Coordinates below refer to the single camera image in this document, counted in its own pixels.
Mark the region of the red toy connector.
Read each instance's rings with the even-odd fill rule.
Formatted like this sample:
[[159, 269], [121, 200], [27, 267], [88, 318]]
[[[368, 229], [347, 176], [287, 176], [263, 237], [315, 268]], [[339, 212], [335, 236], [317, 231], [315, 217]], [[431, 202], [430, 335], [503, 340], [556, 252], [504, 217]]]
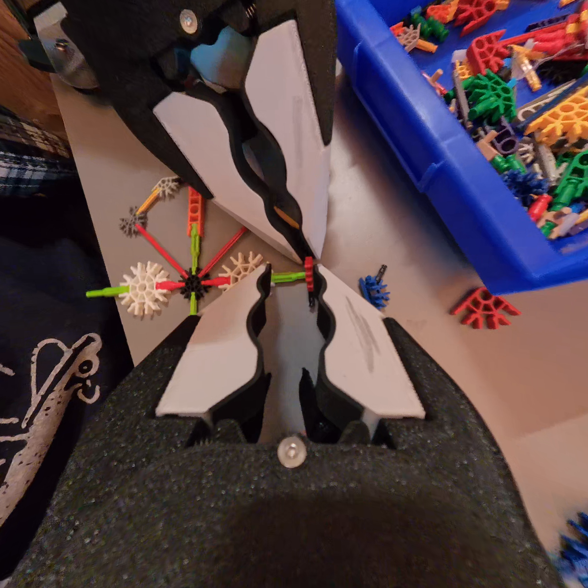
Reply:
[[460, 323], [473, 329], [498, 330], [511, 325], [508, 316], [520, 316], [521, 311], [501, 296], [492, 295], [484, 287], [469, 291], [449, 311], [451, 316], [460, 316]]

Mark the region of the blue connector with black rod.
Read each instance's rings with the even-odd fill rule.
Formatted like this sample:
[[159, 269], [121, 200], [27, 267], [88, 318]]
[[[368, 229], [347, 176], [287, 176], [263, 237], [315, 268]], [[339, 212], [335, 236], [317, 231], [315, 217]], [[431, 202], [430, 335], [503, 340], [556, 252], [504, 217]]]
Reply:
[[379, 311], [384, 310], [390, 301], [390, 293], [384, 283], [386, 270], [387, 265], [382, 264], [376, 275], [367, 275], [358, 280], [362, 297]]

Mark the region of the long red toy rod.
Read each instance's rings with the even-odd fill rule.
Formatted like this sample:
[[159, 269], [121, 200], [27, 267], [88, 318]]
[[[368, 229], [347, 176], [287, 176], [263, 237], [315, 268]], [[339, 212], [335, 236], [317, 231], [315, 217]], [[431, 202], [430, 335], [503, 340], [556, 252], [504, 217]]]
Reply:
[[209, 273], [214, 266], [231, 250], [231, 248], [243, 237], [244, 234], [248, 229], [245, 226], [242, 226], [239, 231], [237, 231], [231, 239], [229, 239], [224, 246], [216, 253], [216, 255], [210, 260], [210, 262], [200, 271], [199, 277], [203, 277], [207, 273]]

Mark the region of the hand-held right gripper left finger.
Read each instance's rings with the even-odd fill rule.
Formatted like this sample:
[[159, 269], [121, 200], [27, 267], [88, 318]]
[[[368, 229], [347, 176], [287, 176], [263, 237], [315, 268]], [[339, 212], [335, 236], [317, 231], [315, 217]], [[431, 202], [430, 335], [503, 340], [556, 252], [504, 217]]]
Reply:
[[200, 313], [156, 417], [249, 422], [263, 413], [270, 374], [259, 335], [271, 273], [270, 265], [260, 265]]

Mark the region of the black printed shirt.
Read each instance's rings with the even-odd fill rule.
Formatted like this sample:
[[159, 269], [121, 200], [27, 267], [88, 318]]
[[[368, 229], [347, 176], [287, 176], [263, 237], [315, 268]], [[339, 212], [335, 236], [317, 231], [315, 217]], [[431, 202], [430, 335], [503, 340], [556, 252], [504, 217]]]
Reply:
[[1, 197], [1, 584], [87, 421], [133, 367], [78, 180]]

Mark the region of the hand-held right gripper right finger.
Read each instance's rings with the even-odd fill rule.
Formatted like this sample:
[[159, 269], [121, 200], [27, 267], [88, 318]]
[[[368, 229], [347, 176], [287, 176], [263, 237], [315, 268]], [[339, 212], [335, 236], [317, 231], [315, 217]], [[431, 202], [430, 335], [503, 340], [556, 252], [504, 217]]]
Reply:
[[385, 317], [323, 265], [314, 269], [318, 327], [324, 338], [315, 385], [318, 409], [338, 430], [362, 422], [420, 419], [426, 411]]

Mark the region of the blue plastic bin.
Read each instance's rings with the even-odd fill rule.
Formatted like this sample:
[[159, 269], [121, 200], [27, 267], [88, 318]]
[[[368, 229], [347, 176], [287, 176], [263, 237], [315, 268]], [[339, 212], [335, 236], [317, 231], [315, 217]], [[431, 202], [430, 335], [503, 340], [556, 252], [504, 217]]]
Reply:
[[459, 33], [418, 64], [390, 32], [418, 4], [336, 1], [337, 56], [358, 99], [492, 293], [586, 280], [586, 232], [549, 242], [423, 77], [445, 68]]

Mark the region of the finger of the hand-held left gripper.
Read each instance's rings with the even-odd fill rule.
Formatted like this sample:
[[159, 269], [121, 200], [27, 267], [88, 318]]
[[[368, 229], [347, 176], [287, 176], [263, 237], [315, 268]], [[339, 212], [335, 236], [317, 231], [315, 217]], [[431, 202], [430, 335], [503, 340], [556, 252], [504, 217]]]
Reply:
[[302, 233], [321, 257], [330, 181], [324, 145], [296, 20], [260, 34], [245, 80], [254, 115], [273, 135], [286, 165], [286, 186], [302, 212]]
[[251, 168], [239, 137], [231, 134], [217, 106], [172, 92], [153, 114], [201, 178], [217, 206], [280, 253], [302, 263], [306, 243], [275, 214], [268, 186]]

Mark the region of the colourful toy rod wheel assembly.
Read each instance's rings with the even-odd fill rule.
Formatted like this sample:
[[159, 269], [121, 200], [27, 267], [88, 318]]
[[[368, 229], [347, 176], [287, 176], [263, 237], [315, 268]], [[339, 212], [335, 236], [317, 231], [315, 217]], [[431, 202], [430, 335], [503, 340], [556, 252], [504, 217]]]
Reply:
[[142, 238], [147, 241], [160, 257], [178, 274], [172, 280], [165, 268], [156, 262], [138, 262], [130, 268], [130, 274], [124, 275], [119, 285], [108, 286], [98, 290], [88, 290], [86, 298], [116, 298], [127, 312], [138, 318], [159, 315], [168, 305], [172, 295], [178, 293], [189, 303], [189, 314], [198, 313], [198, 303], [211, 290], [228, 292], [242, 279], [261, 266], [263, 256], [239, 253], [231, 257], [232, 266], [223, 266], [217, 276], [210, 272], [199, 277], [205, 267], [199, 266], [201, 242], [205, 228], [205, 201], [194, 188], [187, 189], [187, 237], [190, 240], [190, 265], [183, 268], [172, 254], [148, 231], [149, 211], [159, 202], [170, 201], [186, 186], [177, 176], [164, 177], [152, 188], [150, 195], [139, 206], [129, 209], [127, 216], [120, 218], [119, 230], [127, 238]]

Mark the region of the toy vehicle model with wheels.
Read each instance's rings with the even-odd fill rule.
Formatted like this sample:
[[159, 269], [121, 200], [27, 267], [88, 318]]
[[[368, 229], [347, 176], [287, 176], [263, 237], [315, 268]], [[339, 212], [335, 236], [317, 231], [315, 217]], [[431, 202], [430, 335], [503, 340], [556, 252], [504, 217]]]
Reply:
[[587, 587], [587, 513], [578, 512], [577, 519], [569, 519], [567, 523], [575, 535], [561, 535], [562, 548], [556, 558], [556, 569], [563, 579]]

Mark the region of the pile of toy construction pieces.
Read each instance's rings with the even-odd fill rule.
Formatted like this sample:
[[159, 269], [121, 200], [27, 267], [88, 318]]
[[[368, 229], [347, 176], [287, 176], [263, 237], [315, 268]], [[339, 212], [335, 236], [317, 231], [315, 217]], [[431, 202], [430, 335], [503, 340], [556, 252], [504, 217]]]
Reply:
[[391, 2], [389, 31], [562, 252], [587, 245], [587, 1]]

